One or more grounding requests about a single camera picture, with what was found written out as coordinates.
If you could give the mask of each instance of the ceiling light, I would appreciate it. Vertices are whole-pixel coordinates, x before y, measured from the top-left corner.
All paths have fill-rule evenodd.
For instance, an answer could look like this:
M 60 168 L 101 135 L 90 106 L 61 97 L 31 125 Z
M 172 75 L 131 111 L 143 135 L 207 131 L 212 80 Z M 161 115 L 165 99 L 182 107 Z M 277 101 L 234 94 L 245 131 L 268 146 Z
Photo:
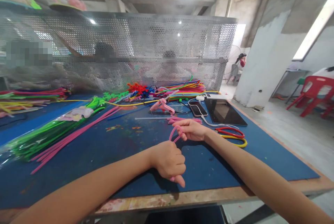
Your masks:
M 93 20 L 93 19 L 89 19 L 89 21 L 90 21 L 92 24 L 96 24 L 95 20 Z

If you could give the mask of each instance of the wrist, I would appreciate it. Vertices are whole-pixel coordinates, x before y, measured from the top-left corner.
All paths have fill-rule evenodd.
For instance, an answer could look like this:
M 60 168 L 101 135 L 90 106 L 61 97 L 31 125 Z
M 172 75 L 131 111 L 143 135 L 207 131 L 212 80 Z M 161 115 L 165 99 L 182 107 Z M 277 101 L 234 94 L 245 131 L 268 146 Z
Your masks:
M 143 152 L 145 152 L 145 159 L 148 162 L 148 169 L 154 168 L 154 146 L 149 147 Z
M 149 147 L 148 149 L 145 149 L 141 151 L 139 154 L 142 154 L 142 162 L 145 164 L 146 170 L 149 170 L 153 168 L 153 148 L 154 147 Z
M 207 131 L 204 134 L 204 141 L 207 144 L 210 144 L 212 140 L 214 139 L 213 137 L 216 135 L 216 132 L 210 128 L 207 128 Z

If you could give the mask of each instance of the window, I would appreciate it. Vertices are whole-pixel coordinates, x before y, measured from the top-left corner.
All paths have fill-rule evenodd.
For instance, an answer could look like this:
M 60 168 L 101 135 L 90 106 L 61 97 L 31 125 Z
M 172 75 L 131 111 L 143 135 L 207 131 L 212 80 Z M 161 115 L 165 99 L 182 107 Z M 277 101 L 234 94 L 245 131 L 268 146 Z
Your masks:
M 307 52 L 311 48 L 312 44 L 326 25 L 329 18 L 334 12 L 334 0 L 327 0 L 323 9 L 320 11 L 318 17 L 311 26 L 309 32 L 305 36 L 302 44 L 297 50 L 295 56 L 292 58 L 292 61 L 303 61 Z

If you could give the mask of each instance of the red scissors handle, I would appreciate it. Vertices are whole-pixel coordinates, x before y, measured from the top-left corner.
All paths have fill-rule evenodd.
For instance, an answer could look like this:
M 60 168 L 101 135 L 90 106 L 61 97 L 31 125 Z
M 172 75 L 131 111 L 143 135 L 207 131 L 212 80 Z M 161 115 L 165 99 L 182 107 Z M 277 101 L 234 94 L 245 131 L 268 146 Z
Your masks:
M 239 134 L 233 134 L 233 133 L 230 133 L 230 132 L 227 132 L 227 131 L 224 131 L 225 130 L 233 130 Z M 234 137 L 237 137 L 237 138 L 241 138 L 243 139 L 245 137 L 244 133 L 241 132 L 240 130 L 238 129 L 235 129 L 235 128 L 231 128 L 231 127 L 221 127 L 221 128 L 216 128 L 215 130 L 217 130 L 219 133 L 222 133 L 222 134 L 225 134 L 225 135 L 230 135 L 230 136 L 234 136 Z

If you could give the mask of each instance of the scissors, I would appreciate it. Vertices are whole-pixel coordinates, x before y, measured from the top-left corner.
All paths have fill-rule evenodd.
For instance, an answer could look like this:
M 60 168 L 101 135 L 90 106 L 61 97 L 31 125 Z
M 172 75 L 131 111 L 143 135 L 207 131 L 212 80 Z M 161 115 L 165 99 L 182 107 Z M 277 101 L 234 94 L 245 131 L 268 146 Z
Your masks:
M 235 128 L 231 128 L 231 127 L 221 127 L 221 128 L 216 128 L 215 129 L 218 133 L 221 133 L 223 135 L 220 135 L 221 137 L 225 138 L 225 139 L 238 139 L 238 140 L 241 140 L 243 141 L 244 143 L 239 145 L 239 144 L 234 144 L 232 143 L 233 145 L 235 146 L 238 146 L 240 148 L 244 148 L 247 146 L 247 141 L 245 139 L 245 135 L 243 132 L 241 132 L 240 130 L 238 129 L 235 129 Z M 234 134 L 234 133 L 230 133 L 230 132 L 227 132 L 227 131 L 224 131 L 224 130 L 233 130 L 239 134 Z

